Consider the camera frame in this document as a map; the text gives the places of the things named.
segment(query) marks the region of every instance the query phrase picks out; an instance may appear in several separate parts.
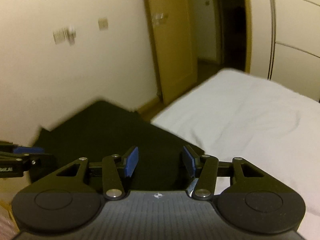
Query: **light switch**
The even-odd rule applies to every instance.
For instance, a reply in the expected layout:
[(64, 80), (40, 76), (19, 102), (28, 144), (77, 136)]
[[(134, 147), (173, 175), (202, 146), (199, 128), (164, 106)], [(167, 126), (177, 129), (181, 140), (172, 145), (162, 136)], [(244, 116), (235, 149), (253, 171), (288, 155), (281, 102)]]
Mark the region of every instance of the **light switch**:
[(59, 29), (57, 31), (53, 32), (53, 38), (54, 38), (54, 42), (56, 44), (62, 43), (66, 40), (65, 34), (64, 34), (64, 29)]
[(107, 18), (99, 18), (98, 24), (99, 24), (100, 31), (108, 29), (108, 19)]

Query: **wooden floor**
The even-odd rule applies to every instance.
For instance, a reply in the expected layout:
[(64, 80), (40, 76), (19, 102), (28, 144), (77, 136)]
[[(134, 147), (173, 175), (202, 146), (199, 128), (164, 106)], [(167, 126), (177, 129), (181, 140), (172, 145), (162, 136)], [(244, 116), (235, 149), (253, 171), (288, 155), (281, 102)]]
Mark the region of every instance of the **wooden floor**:
[[(198, 81), (195, 85), (198, 86), (216, 73), (218, 73), (219, 70), (221, 70), (223, 65), (219, 66), (214, 63), (199, 61), (198, 62)], [(164, 104), (162, 102), (159, 102), (154, 107), (148, 109), (147, 111), (144, 111), (141, 115), (143, 120), (150, 122), (150, 120), (155, 117), (159, 112), (161, 112), (165, 108)]]

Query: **white crosshair mark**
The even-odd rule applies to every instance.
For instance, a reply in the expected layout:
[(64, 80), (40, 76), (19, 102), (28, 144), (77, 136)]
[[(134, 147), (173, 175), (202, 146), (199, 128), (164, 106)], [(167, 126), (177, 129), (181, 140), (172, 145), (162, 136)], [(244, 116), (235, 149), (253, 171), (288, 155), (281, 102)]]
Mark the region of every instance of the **white crosshair mark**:
[(157, 199), (163, 197), (163, 195), (161, 193), (159, 193), (159, 192), (154, 194), (153, 196), (156, 197)]

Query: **mattress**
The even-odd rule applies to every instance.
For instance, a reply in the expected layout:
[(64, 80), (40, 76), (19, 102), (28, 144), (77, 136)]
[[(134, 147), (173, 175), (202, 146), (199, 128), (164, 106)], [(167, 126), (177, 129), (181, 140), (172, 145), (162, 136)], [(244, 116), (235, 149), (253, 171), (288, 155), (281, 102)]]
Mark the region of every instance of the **mattress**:
[[(232, 69), (183, 96), (152, 123), (220, 161), (240, 156), (296, 190), (306, 203), (298, 232), (320, 235), (320, 104)], [(218, 178), (215, 194), (229, 186)]]

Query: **door handle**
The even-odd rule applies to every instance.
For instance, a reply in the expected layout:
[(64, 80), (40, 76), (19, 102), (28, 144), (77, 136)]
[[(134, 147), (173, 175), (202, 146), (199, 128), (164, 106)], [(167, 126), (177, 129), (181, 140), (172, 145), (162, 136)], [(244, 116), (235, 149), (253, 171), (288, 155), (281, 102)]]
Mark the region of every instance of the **door handle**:
[(167, 22), (168, 17), (169, 17), (168, 13), (156, 13), (152, 15), (151, 21), (152, 21), (153, 27), (159, 26), (161, 24), (165, 24)]

